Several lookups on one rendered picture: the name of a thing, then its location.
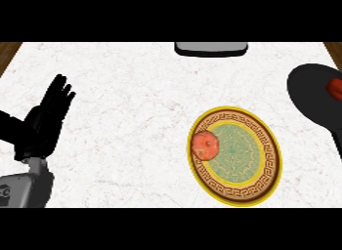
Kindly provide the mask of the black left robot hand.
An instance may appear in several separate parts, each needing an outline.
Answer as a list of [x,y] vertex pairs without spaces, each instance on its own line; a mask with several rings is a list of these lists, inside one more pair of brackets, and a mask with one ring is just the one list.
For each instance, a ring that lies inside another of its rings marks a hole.
[[54,150],[61,123],[67,114],[75,92],[67,78],[57,74],[39,105],[27,112],[23,120],[0,110],[0,140],[14,146],[14,160],[45,158]]

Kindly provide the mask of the yellow patterned oval plate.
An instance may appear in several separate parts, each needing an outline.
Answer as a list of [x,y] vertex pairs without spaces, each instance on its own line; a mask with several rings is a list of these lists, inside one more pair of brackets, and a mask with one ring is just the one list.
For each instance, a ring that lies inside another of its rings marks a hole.
[[[201,131],[218,140],[218,153],[208,161],[192,153],[192,137]],[[199,186],[220,202],[246,207],[273,193],[282,172],[279,146],[266,124],[245,109],[218,106],[199,116],[187,136],[187,160]]]

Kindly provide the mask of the black frying pan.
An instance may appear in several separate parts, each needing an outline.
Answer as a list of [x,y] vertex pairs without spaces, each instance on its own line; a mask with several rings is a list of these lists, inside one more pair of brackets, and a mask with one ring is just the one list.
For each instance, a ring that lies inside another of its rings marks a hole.
[[286,90],[300,113],[328,130],[342,159],[342,101],[325,90],[331,79],[342,80],[335,68],[318,63],[301,64],[288,74]]

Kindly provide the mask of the red bell pepper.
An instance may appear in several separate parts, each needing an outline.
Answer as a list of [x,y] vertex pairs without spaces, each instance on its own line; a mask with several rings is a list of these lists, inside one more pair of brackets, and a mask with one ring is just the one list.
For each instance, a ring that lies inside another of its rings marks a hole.
[[325,91],[331,98],[342,102],[342,79],[332,78],[326,85],[325,85]]

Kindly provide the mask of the orange round vegetable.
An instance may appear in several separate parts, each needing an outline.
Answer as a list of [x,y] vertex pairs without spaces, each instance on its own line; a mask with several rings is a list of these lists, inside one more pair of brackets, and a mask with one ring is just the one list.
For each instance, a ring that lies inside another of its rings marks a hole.
[[201,161],[211,160],[218,153],[218,140],[208,131],[201,131],[192,137],[192,153]]

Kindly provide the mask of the grey rounded appliance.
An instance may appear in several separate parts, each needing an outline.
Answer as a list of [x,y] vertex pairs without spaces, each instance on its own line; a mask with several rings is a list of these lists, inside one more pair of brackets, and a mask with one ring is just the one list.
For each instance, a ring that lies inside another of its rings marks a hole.
[[201,58],[238,57],[248,50],[246,42],[175,42],[174,51],[180,56]]

